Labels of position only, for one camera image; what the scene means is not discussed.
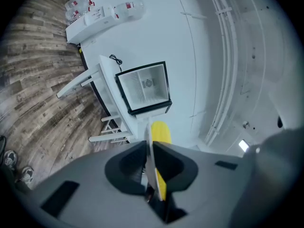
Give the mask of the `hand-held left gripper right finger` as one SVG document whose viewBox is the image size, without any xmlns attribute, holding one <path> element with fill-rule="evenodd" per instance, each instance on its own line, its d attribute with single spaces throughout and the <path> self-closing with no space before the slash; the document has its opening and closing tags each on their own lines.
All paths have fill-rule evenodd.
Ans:
<svg viewBox="0 0 304 228">
<path fill-rule="evenodd" d="M 154 142 L 153 151 L 166 184 L 159 214 L 167 227 L 232 228 L 232 214 L 247 181 L 241 158 L 164 142 Z"/>
</svg>

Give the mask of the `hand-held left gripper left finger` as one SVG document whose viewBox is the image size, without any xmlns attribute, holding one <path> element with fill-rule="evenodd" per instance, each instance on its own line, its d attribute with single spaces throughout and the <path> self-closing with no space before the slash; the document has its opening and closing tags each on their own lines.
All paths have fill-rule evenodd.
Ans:
<svg viewBox="0 0 304 228">
<path fill-rule="evenodd" d="M 46 228 L 160 228 L 135 175 L 146 162 L 146 142 L 80 157 L 32 193 L 35 217 Z"/>
</svg>

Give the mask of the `yellow banana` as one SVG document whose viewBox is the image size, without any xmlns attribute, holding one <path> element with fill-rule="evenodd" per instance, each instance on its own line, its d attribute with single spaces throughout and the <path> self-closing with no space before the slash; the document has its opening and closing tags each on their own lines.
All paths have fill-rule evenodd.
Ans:
<svg viewBox="0 0 304 228">
<path fill-rule="evenodd" d="M 152 141 L 172 143 L 171 132 L 165 122 L 156 121 L 151 126 Z M 166 200 L 167 184 L 162 178 L 160 172 L 155 167 L 157 189 L 160 201 Z"/>
</svg>

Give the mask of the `ceiling light panel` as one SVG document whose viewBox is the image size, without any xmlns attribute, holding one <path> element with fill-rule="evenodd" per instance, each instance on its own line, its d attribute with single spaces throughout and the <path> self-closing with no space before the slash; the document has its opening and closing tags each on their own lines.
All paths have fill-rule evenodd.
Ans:
<svg viewBox="0 0 304 228">
<path fill-rule="evenodd" d="M 238 143 L 239 147 L 243 150 L 243 152 L 246 152 L 249 149 L 249 144 L 242 139 L 239 143 Z"/>
</svg>

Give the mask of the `person's gray sneaker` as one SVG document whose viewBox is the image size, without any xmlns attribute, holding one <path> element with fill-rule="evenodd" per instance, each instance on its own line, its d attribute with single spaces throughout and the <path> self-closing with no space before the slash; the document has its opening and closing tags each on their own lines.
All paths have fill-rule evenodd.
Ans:
<svg viewBox="0 0 304 228">
<path fill-rule="evenodd" d="M 33 177 L 34 177 L 34 170 L 28 166 L 22 170 L 21 175 L 18 179 L 18 182 L 30 184 L 33 180 Z"/>
<path fill-rule="evenodd" d="M 12 171 L 16 170 L 17 165 L 17 154 L 13 150 L 8 150 L 4 154 L 4 163 L 6 166 L 8 166 Z"/>
</svg>

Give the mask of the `white table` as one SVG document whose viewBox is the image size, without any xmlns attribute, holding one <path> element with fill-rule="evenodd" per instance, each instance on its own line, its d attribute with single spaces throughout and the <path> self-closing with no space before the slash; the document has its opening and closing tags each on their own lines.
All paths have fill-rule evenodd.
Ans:
<svg viewBox="0 0 304 228">
<path fill-rule="evenodd" d="M 116 74 L 120 69 L 113 59 L 99 55 L 98 62 L 88 66 L 88 69 L 70 81 L 58 93 L 60 98 L 70 89 L 80 84 L 82 87 L 93 83 L 97 96 L 101 98 L 103 107 L 108 116 L 101 118 L 104 128 L 97 136 L 89 137 L 90 142 L 111 140 L 113 143 L 127 141 L 135 142 L 138 139 L 138 121 L 128 113 L 116 83 Z"/>
</svg>

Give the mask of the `white ceiling pipes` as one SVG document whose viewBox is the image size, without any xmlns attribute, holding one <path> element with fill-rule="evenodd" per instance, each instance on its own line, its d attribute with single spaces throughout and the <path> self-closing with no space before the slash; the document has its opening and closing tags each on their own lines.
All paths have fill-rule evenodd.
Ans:
<svg viewBox="0 0 304 228">
<path fill-rule="evenodd" d="M 223 47 L 223 75 L 220 95 L 205 144 L 210 147 L 219 135 L 220 129 L 231 106 L 238 72 L 238 39 L 232 17 L 232 7 L 227 0 L 212 0 L 218 17 Z"/>
</svg>

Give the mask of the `long white box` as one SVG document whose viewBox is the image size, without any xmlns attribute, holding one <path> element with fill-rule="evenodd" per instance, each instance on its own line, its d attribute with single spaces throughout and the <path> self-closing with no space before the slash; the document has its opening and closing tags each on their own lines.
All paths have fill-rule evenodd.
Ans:
<svg viewBox="0 0 304 228">
<path fill-rule="evenodd" d="M 67 43 L 77 45 L 96 33 L 114 26 L 91 25 L 88 27 L 85 25 L 84 16 L 81 16 L 66 28 Z"/>
</svg>

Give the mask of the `pile of clear plastic packs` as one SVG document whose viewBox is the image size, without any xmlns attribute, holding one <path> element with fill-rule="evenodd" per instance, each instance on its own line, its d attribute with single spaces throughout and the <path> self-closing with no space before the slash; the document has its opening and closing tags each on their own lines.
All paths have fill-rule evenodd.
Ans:
<svg viewBox="0 0 304 228">
<path fill-rule="evenodd" d="M 69 0 L 65 4 L 65 17 L 68 24 L 90 12 L 95 7 L 94 0 Z"/>
</svg>

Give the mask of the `clear plastic pack red label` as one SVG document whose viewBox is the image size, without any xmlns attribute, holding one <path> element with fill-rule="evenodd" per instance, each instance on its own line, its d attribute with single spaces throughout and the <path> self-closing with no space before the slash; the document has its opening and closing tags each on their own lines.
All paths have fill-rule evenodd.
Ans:
<svg viewBox="0 0 304 228">
<path fill-rule="evenodd" d="M 145 4 L 143 0 L 134 0 L 121 3 L 114 7 L 114 13 L 117 19 L 139 19 L 145 13 Z"/>
</svg>

